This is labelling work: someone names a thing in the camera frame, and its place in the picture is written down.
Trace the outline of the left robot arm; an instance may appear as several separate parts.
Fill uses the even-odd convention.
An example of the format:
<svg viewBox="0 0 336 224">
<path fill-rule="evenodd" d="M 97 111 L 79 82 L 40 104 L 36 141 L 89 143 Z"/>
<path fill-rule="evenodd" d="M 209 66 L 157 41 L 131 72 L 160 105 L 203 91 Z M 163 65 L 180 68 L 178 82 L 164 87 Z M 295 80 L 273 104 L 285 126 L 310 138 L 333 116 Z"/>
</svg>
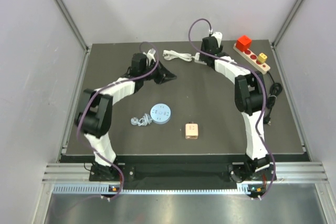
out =
<svg viewBox="0 0 336 224">
<path fill-rule="evenodd" d="M 85 89 L 79 101 L 74 124 L 84 135 L 94 153 L 91 172 L 107 181 L 122 177 L 117 166 L 117 155 L 112 149 L 109 130 L 112 108 L 117 102 L 135 94 L 145 81 L 163 84 L 177 76 L 155 58 L 155 51 L 136 53 L 126 73 L 115 82 L 98 89 Z"/>
</svg>

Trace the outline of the pink cube plug adapter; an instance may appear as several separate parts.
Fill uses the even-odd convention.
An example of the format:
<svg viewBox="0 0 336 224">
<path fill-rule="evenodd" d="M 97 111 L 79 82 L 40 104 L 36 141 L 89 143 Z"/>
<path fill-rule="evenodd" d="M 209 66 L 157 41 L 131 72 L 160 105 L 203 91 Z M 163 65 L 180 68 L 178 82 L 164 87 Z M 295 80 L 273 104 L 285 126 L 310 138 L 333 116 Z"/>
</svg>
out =
<svg viewBox="0 0 336 224">
<path fill-rule="evenodd" d="M 198 139 L 198 124 L 194 122 L 189 122 L 185 124 L 185 138 L 187 140 Z"/>
</svg>

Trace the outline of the round light blue socket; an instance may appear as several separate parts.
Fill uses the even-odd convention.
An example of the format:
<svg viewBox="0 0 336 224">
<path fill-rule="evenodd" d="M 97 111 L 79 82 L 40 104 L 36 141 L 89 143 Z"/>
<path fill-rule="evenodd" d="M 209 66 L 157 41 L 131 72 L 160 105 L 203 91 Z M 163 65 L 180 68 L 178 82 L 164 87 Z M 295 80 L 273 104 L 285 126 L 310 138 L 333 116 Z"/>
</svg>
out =
<svg viewBox="0 0 336 224">
<path fill-rule="evenodd" d="M 171 109 L 164 103 L 155 104 L 150 111 L 150 117 L 156 124 L 165 124 L 171 118 Z"/>
</svg>

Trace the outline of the white power strip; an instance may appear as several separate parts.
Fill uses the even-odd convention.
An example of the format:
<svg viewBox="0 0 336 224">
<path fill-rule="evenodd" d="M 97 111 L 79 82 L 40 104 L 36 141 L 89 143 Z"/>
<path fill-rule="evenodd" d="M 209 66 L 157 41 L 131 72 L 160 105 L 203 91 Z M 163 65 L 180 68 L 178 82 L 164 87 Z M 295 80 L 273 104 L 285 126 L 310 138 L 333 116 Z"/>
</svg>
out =
<svg viewBox="0 0 336 224">
<path fill-rule="evenodd" d="M 194 56 L 194 62 L 195 62 L 195 63 L 202 64 L 202 65 L 207 65 L 207 63 L 206 63 L 204 60 L 201 59 L 201 57 L 200 57 L 200 53 L 199 53 L 199 52 L 197 52 L 197 53 L 195 54 L 195 56 Z"/>
</svg>

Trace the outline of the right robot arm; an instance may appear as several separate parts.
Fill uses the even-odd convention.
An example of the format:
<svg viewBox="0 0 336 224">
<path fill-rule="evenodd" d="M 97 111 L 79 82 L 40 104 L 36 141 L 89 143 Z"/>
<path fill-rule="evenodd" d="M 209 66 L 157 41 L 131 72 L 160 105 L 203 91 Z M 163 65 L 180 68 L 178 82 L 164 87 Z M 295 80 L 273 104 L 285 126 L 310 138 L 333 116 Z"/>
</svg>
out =
<svg viewBox="0 0 336 224">
<path fill-rule="evenodd" d="M 215 35 L 202 39 L 199 60 L 207 66 L 221 73 L 234 84 L 235 105 L 242 113 L 246 137 L 246 160 L 244 167 L 232 166 L 229 168 L 230 177 L 235 182 L 243 182 L 245 179 L 258 179 L 264 174 L 270 165 L 270 157 L 262 143 L 264 140 L 264 127 L 262 111 L 265 88 L 263 74 L 256 71 L 252 74 L 248 69 L 240 67 L 225 52 L 221 45 L 221 39 Z"/>
</svg>

